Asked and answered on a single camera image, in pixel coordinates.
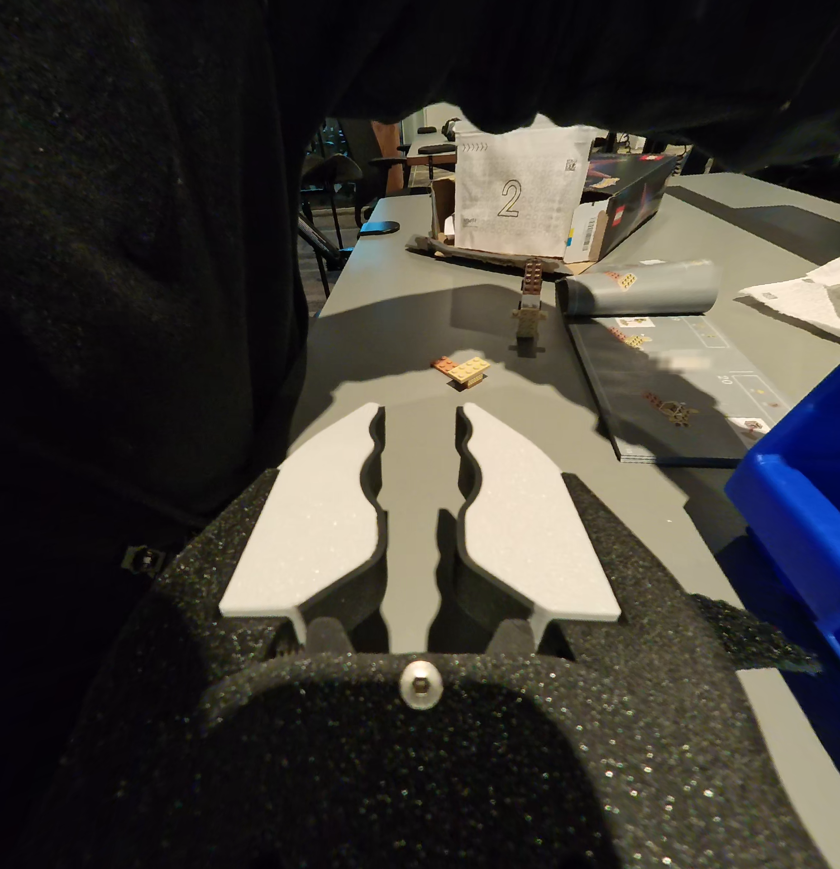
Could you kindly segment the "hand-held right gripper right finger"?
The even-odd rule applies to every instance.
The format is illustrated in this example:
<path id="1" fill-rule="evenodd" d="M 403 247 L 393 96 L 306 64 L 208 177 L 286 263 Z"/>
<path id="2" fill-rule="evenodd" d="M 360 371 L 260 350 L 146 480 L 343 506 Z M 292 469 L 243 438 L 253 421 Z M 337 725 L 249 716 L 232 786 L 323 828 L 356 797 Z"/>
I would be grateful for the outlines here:
<path id="1" fill-rule="evenodd" d="M 550 623 L 615 623 L 621 606 L 563 474 L 543 450 L 474 402 L 458 407 L 454 592 L 494 633 L 526 621 L 539 646 Z"/>

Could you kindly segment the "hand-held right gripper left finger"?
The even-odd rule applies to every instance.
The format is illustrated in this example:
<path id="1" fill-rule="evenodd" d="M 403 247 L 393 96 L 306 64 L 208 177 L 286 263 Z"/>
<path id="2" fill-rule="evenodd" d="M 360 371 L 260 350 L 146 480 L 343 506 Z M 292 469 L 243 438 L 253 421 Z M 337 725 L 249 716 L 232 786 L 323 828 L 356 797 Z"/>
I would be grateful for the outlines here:
<path id="1" fill-rule="evenodd" d="M 387 516 L 377 499 L 384 422 L 384 408 L 366 403 L 279 466 L 222 616 L 285 618 L 305 643 L 317 618 L 351 633 L 378 611 L 387 584 Z"/>

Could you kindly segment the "small tan brick assembly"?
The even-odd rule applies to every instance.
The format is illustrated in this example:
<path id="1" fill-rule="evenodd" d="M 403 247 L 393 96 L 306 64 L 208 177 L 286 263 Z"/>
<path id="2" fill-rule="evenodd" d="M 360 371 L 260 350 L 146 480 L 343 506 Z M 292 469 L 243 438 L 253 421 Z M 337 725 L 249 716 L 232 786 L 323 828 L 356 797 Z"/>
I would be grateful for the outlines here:
<path id="1" fill-rule="evenodd" d="M 491 364 L 479 356 L 463 363 L 456 363 L 443 355 L 433 360 L 430 367 L 448 378 L 453 388 L 465 391 L 482 382 Z"/>

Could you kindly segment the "blue plastic bin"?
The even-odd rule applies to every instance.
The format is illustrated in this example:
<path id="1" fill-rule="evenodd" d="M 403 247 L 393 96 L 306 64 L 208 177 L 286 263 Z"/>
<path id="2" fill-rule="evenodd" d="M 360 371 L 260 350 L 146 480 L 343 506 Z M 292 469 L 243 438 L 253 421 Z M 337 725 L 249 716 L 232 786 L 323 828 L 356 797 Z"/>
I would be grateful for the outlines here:
<path id="1" fill-rule="evenodd" d="M 840 364 L 746 453 L 725 490 L 840 661 Z"/>

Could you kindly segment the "grey instruction booklet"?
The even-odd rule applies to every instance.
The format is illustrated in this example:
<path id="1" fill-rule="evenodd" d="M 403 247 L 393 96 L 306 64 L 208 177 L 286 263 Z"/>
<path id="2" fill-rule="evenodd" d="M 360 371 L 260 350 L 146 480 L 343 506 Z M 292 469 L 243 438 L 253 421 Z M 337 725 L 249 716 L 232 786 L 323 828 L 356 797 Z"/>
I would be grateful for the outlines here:
<path id="1" fill-rule="evenodd" d="M 621 462 L 734 468 L 790 404 L 708 319 L 708 260 L 601 266 L 562 278 L 557 301 Z"/>

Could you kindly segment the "tall brown brick assembly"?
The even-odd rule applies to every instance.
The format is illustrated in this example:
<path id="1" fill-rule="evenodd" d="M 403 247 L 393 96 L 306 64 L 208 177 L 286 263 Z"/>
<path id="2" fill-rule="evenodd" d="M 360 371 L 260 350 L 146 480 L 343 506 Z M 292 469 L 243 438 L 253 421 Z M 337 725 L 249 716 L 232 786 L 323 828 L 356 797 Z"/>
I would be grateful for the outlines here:
<path id="1" fill-rule="evenodd" d="M 543 281 L 544 262 L 536 257 L 529 258 L 524 266 L 520 302 L 511 312 L 515 319 L 515 336 L 518 340 L 536 341 L 540 323 L 547 317 L 541 300 Z"/>

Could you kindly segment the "dark printed cardboard box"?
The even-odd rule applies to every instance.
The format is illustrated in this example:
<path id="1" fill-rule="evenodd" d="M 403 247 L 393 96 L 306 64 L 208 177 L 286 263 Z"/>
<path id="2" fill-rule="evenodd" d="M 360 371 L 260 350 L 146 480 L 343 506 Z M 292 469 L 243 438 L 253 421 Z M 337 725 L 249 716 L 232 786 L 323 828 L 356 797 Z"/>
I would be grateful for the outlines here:
<path id="1" fill-rule="evenodd" d="M 456 180 L 435 180 L 430 194 L 431 231 L 414 236 L 405 249 L 443 262 L 518 270 L 523 270 L 529 259 L 536 258 L 543 262 L 547 276 L 579 275 L 609 255 L 657 212 L 677 164 L 678 158 L 666 155 L 591 156 L 565 255 L 558 258 L 458 248 L 454 235 L 447 229 L 455 214 Z"/>

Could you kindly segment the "black office chair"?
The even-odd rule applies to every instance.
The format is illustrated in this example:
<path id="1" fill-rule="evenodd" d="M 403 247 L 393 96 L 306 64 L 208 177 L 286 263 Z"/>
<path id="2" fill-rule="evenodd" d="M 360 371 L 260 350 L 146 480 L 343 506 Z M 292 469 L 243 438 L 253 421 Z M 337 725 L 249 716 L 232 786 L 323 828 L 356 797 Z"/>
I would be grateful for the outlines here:
<path id="1" fill-rule="evenodd" d="M 404 145 L 401 124 L 371 121 L 371 128 L 381 152 L 371 165 L 380 169 L 385 180 L 385 195 L 394 196 L 410 192 L 411 167 L 407 164 L 409 145 Z"/>
<path id="2" fill-rule="evenodd" d="M 325 298 L 329 298 L 330 286 L 328 273 L 330 270 L 341 271 L 349 259 L 352 248 L 347 248 L 342 242 L 338 210 L 335 203 L 336 187 L 338 185 L 353 185 L 359 190 L 364 179 L 361 168 L 349 157 L 336 154 L 328 158 L 308 155 L 304 161 L 301 176 L 300 210 L 297 218 L 299 237 L 310 246 L 316 260 Z M 311 188 L 323 190 L 328 197 L 331 215 L 339 245 L 334 245 L 329 238 L 314 224 L 308 193 Z"/>

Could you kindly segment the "crumpled white paper bag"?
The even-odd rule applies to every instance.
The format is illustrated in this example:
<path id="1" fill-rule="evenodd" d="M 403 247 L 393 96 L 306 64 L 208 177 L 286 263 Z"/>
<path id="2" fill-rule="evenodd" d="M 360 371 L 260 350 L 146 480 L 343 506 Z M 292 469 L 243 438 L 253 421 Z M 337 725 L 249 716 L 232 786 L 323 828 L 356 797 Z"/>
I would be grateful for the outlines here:
<path id="1" fill-rule="evenodd" d="M 840 257 L 805 277 L 745 288 L 738 299 L 840 338 Z"/>

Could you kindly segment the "wooden background table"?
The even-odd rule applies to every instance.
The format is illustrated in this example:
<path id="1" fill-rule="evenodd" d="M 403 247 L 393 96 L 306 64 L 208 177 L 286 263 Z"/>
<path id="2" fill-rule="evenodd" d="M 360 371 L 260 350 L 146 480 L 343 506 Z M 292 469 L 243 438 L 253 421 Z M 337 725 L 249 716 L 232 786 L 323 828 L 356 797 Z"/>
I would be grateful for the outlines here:
<path id="1" fill-rule="evenodd" d="M 417 135 L 406 153 L 406 164 L 410 168 L 409 186 L 428 188 L 435 180 L 437 168 L 452 170 L 456 161 L 456 144 L 446 136 L 436 131 Z"/>

